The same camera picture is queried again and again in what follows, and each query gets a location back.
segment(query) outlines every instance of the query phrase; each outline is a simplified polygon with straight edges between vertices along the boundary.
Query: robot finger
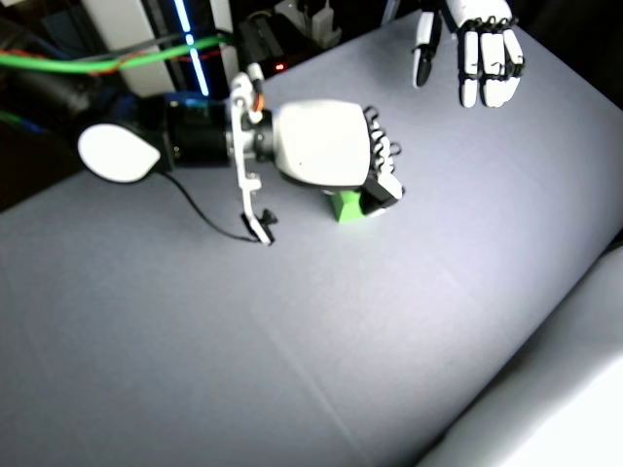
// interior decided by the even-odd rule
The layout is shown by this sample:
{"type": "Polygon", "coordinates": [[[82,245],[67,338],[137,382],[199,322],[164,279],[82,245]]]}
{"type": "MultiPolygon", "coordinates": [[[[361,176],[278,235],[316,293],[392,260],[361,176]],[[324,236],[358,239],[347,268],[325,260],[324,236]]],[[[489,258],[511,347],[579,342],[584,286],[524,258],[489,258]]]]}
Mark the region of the robot finger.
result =
{"type": "Polygon", "coordinates": [[[432,59],[437,54],[441,39],[441,17],[438,11],[422,12],[416,30],[413,61],[413,87],[426,84],[432,70],[432,59]]]}
{"type": "Polygon", "coordinates": [[[506,29],[503,36],[504,47],[506,48],[506,76],[508,78],[505,84],[505,101],[508,102],[515,94],[519,81],[524,74],[525,61],[522,47],[519,45],[515,33],[511,29],[506,29]]]}
{"type": "Polygon", "coordinates": [[[485,32],[480,36],[483,55],[483,96],[488,107],[501,107],[506,101],[504,36],[485,32]]]}
{"type": "Polygon", "coordinates": [[[460,102],[471,108],[478,99],[478,33],[467,27],[459,34],[460,102]]]}

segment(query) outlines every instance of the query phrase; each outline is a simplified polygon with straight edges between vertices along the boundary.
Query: gray table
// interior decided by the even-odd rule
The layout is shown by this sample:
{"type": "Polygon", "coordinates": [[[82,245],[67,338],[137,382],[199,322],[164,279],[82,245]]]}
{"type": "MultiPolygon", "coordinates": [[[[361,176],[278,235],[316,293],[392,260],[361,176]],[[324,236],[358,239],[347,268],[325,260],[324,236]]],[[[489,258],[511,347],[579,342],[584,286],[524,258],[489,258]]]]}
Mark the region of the gray table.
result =
{"type": "MultiPolygon", "coordinates": [[[[623,114],[524,34],[504,108],[459,107],[449,38],[414,91],[414,23],[268,85],[380,107],[384,217],[338,226],[269,167],[270,249],[159,177],[0,216],[1,465],[406,466],[465,408],[623,226],[623,114]]],[[[232,171],[179,178],[241,229],[232,171]]]]}

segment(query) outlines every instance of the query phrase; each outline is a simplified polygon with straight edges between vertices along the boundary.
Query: dark background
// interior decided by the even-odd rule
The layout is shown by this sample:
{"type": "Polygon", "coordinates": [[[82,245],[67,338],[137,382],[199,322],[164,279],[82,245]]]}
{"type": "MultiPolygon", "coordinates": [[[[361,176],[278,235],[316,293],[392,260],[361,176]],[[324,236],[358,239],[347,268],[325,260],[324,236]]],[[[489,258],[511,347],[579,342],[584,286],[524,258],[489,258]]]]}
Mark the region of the dark background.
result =
{"type": "MultiPolygon", "coordinates": [[[[230,1],[235,23],[254,12],[269,10],[277,3],[275,0],[230,1]]],[[[520,18],[521,27],[623,108],[623,32],[617,26],[617,19],[623,15],[623,2],[509,0],[509,3],[520,18]]],[[[0,16],[20,22],[46,37],[46,29],[39,18],[71,9],[73,15],[68,16],[69,22],[66,23],[71,34],[67,39],[72,39],[73,34],[87,44],[81,47],[95,53],[101,44],[97,44],[97,38],[92,37],[89,28],[84,26],[79,5],[79,0],[28,0],[9,9],[0,7],[0,16]]],[[[335,10],[336,25],[343,29],[344,42],[379,27],[385,1],[331,0],[331,6],[335,10]]],[[[418,1],[403,0],[399,16],[418,7],[418,1]]],[[[530,73],[529,57],[528,66],[527,72],[530,73]]],[[[59,138],[51,134],[30,133],[2,122],[0,158],[0,211],[82,168],[77,156],[59,138]]]]}

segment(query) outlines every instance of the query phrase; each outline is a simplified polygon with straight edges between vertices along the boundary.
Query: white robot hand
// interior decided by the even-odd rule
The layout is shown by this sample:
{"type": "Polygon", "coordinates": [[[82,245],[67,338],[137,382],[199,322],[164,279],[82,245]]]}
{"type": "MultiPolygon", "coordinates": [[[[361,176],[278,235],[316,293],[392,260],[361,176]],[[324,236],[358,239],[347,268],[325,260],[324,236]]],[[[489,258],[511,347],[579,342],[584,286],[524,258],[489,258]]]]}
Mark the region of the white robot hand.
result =
{"type": "Polygon", "coordinates": [[[424,2],[418,22],[413,85],[426,83],[441,36],[440,12],[459,40],[460,99],[473,107],[479,82],[488,107],[501,107],[519,86],[525,60],[517,36],[511,29],[516,20],[505,0],[431,0],[424,2]]]}

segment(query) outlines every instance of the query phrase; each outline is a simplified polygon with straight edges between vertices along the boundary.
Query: green block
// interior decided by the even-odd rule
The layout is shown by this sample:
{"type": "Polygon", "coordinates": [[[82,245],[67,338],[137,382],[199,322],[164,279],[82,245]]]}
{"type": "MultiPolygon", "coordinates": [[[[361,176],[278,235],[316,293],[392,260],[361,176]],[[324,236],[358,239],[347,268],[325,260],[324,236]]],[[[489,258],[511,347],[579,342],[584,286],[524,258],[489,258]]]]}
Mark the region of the green block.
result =
{"type": "Polygon", "coordinates": [[[365,214],[361,212],[359,199],[361,194],[358,192],[339,192],[330,196],[331,205],[335,211],[338,222],[350,222],[357,219],[365,219],[365,214]]]}

